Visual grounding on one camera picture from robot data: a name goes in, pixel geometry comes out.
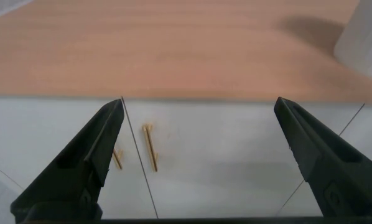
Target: white object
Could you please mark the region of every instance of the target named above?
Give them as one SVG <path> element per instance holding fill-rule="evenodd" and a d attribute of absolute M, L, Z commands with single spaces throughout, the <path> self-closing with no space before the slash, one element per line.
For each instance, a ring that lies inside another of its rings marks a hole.
<path fill-rule="evenodd" d="M 274 102 L 125 99 L 125 105 L 159 218 L 271 217 L 302 181 Z M 302 106 L 340 133 L 361 105 Z M 153 125 L 158 172 L 144 123 Z"/>
<path fill-rule="evenodd" d="M 0 97 L 0 170 L 25 189 L 107 102 Z M 127 117 L 116 149 L 123 169 L 110 164 L 98 201 L 103 218 L 156 218 Z"/>
<path fill-rule="evenodd" d="M 339 62 L 372 76 L 372 0 L 360 1 L 335 45 Z"/>

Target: wooden table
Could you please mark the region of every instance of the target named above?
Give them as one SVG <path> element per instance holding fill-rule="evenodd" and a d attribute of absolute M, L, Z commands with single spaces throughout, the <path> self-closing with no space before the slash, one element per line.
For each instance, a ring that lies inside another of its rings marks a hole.
<path fill-rule="evenodd" d="M 0 95 L 372 102 L 332 56 L 357 2 L 34 1 L 0 17 Z"/>

